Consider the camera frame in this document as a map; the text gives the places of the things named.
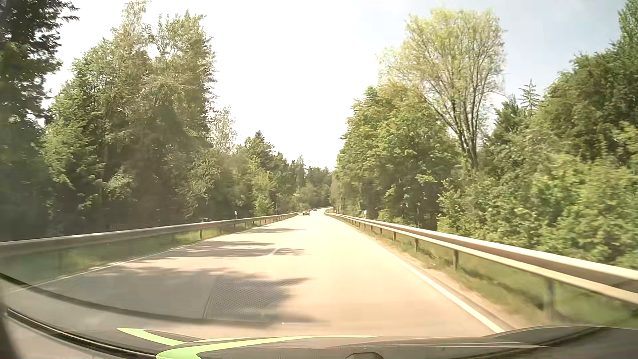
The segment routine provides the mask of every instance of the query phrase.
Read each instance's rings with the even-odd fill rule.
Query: grass
[[[638,328],[638,308],[629,303],[463,252],[454,268],[450,248],[423,240],[415,245],[413,237],[396,234],[393,238],[392,232],[369,226],[359,230],[418,259],[424,268],[444,273],[530,326],[572,323]],[[544,298],[550,286],[554,289],[554,308],[546,310]]]

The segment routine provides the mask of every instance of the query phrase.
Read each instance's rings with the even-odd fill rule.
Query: asphalt road
[[[493,333],[374,241],[321,211],[44,287],[142,312],[247,323],[270,320],[261,327],[141,321],[86,312],[30,293],[10,298],[22,310],[65,327],[127,326],[197,337]]]

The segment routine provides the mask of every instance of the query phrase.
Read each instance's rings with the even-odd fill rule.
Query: white road marking
[[[464,301],[460,300],[454,294],[452,294],[449,291],[447,291],[447,289],[443,288],[442,286],[437,284],[435,281],[431,280],[430,278],[425,276],[423,273],[421,273],[418,270],[416,270],[413,266],[411,266],[408,263],[404,262],[401,258],[395,256],[392,252],[390,252],[389,250],[387,250],[386,248],[381,246],[376,241],[374,241],[372,239],[368,239],[368,241],[370,241],[371,243],[374,243],[379,249],[381,249],[386,254],[388,254],[388,256],[394,258],[394,260],[396,260],[397,262],[401,263],[401,265],[403,265],[405,268],[408,268],[412,273],[414,273],[421,280],[423,280],[424,282],[428,283],[434,289],[439,291],[442,295],[446,296],[449,300],[453,301],[459,307],[463,308],[466,312],[470,313],[473,317],[475,317],[481,323],[485,324],[488,328],[490,328],[492,331],[494,331],[494,333],[501,333],[501,332],[505,331],[505,329],[501,328],[496,323],[494,323],[493,321],[489,320],[489,318],[485,317],[483,314],[477,312],[476,309],[474,309],[471,306],[467,305]]]
[[[272,256],[273,254],[275,254],[275,252],[277,252],[277,250],[279,250],[279,247],[275,248],[274,250],[272,250],[272,252],[268,253],[266,257]]]

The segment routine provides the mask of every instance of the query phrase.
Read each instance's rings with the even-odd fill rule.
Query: white sky
[[[48,78],[53,94],[70,78],[73,58],[117,26],[125,0],[73,0],[79,21],[61,28],[63,69]],[[217,52],[218,105],[231,106],[239,142],[261,130],[289,160],[333,168],[354,98],[376,84],[376,56],[401,43],[409,13],[432,7],[491,7],[506,29],[507,93],[530,78],[548,86],[579,52],[618,37],[622,0],[152,0],[160,13],[206,15]]]

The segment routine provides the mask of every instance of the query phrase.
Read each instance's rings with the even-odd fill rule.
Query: forest
[[[334,171],[288,161],[261,131],[238,141],[203,16],[147,24],[146,4],[129,2],[49,98],[76,8],[0,1],[0,241],[332,205],[638,268],[638,0],[608,48],[503,103],[492,11],[411,15],[352,105]]]
[[[330,199],[341,213],[638,268],[638,1],[620,37],[544,93],[503,91],[491,11],[411,16],[352,106]]]
[[[57,29],[76,8],[0,2],[0,241],[329,205],[327,168],[287,161],[260,131],[237,143],[230,109],[215,106],[203,16],[152,26],[145,7],[129,2],[44,106]]]

